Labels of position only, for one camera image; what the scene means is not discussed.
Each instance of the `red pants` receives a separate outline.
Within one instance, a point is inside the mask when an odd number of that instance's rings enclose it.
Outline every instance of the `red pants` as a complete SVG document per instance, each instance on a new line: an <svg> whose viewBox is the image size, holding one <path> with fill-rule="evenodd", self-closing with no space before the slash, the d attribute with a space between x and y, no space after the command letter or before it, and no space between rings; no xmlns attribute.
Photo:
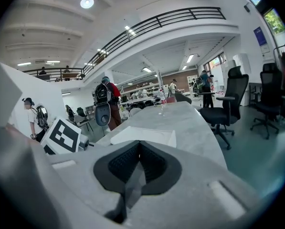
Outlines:
<svg viewBox="0 0 285 229"><path fill-rule="evenodd" d="M109 129L112 131L117 126L121 125L121 116L117 105L110 105L110 121L108 123Z"/></svg>

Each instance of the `round ceiling light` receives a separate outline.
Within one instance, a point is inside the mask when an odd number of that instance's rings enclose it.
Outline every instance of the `round ceiling light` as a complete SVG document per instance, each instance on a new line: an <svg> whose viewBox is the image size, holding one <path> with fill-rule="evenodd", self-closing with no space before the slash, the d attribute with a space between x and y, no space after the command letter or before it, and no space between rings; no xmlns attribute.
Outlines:
<svg viewBox="0 0 285 229"><path fill-rule="evenodd" d="M92 7L94 4L94 0L82 0L81 1L81 7L83 9L88 9L90 7Z"/></svg>

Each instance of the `black metal railing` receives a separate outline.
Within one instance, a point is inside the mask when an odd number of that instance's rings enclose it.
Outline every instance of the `black metal railing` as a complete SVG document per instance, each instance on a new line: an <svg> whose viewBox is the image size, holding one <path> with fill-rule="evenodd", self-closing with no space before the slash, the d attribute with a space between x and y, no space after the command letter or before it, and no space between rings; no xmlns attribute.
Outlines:
<svg viewBox="0 0 285 229"><path fill-rule="evenodd" d="M173 10L151 17L130 27L129 29L116 36L108 44L106 44L100 50L100 52L93 56L87 65L83 68L84 72L85 74L88 74L95 66L105 60L106 57L109 57L111 53L145 33L164 27L166 25L199 19L225 20L226 18L222 14L221 8L218 7L185 8L180 10Z"/></svg>
<svg viewBox="0 0 285 229"><path fill-rule="evenodd" d="M83 68L48 68L44 70L36 69L23 72L47 82L82 80L85 77Z"/></svg>

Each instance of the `tree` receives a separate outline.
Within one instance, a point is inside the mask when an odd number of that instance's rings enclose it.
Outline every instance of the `tree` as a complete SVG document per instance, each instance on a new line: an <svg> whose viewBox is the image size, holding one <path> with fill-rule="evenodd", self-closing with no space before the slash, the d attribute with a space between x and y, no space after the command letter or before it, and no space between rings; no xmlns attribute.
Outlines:
<svg viewBox="0 0 285 229"><path fill-rule="evenodd" d="M275 34L285 31L285 25L275 10L271 10L269 13L267 13L265 15L265 20L270 25Z"/></svg>

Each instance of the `chair headrest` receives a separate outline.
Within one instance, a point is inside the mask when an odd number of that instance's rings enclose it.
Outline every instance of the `chair headrest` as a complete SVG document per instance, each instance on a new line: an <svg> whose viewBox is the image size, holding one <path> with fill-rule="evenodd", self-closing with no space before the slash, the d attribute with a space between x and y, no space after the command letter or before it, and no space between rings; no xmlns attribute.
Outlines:
<svg viewBox="0 0 285 229"><path fill-rule="evenodd" d="M242 77L242 73L241 73L240 68L241 68L241 66L236 66L236 67L231 68L228 71L228 78L240 78L240 77Z"/></svg>

